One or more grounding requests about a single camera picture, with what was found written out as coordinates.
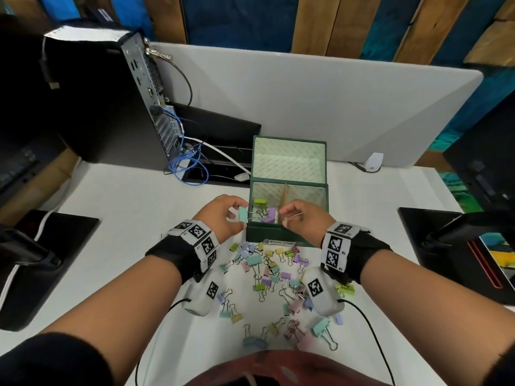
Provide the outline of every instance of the open box lid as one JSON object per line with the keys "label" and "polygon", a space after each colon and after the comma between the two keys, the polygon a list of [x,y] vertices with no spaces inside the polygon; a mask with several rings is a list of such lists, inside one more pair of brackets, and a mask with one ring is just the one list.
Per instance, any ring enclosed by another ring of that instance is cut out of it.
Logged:
{"label": "open box lid", "polygon": [[252,177],[326,184],[326,143],[255,136]]}

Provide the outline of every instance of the forearm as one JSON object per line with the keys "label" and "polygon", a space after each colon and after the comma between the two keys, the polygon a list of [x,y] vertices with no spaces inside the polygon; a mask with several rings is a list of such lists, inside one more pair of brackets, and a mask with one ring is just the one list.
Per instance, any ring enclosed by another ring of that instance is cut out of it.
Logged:
{"label": "forearm", "polygon": [[515,314],[390,251],[365,265],[374,302],[449,385],[480,385],[515,341]]}
{"label": "forearm", "polygon": [[129,377],[181,287],[169,261],[147,256],[41,333],[62,332],[95,347],[115,383]]}

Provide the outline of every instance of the black wrist strap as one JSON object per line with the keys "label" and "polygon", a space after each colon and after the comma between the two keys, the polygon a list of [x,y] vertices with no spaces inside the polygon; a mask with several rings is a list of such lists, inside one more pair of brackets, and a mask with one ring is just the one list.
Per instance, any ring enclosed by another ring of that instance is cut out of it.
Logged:
{"label": "black wrist strap", "polygon": [[381,249],[391,251],[390,245],[386,242],[378,240],[369,233],[359,232],[351,240],[351,248],[347,257],[347,267],[345,272],[349,278],[361,284],[361,272],[363,271],[367,261]]}
{"label": "black wrist strap", "polygon": [[195,253],[195,247],[180,236],[166,236],[145,253],[145,256],[148,255],[174,263],[181,274],[182,283],[200,271],[200,260]]}

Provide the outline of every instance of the hand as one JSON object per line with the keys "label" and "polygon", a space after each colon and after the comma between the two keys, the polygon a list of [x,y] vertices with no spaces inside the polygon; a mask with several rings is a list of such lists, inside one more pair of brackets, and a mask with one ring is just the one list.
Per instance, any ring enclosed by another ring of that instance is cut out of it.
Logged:
{"label": "hand", "polygon": [[193,217],[205,223],[215,234],[221,244],[241,232],[247,225],[243,222],[229,222],[227,218],[236,218],[229,207],[248,207],[248,203],[237,196],[220,195],[210,201]]}
{"label": "hand", "polygon": [[283,226],[308,240],[313,246],[321,247],[327,229],[336,220],[322,207],[300,199],[289,202],[279,210],[285,215]]}

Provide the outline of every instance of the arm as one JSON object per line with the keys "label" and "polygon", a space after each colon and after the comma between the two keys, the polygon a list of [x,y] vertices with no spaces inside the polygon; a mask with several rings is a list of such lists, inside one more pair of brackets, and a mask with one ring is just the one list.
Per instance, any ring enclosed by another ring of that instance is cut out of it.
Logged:
{"label": "arm", "polygon": [[[283,225],[320,247],[334,218],[298,200],[280,211],[299,212]],[[391,251],[375,253],[357,278],[447,384],[482,384],[515,341],[512,311]]]}
{"label": "arm", "polygon": [[[221,195],[196,214],[215,232],[219,243],[241,232],[242,222],[229,207],[247,206],[237,196]],[[61,332],[96,348],[111,369],[115,384],[124,384],[175,299],[181,274],[170,261],[149,255],[75,306],[41,333]]]}

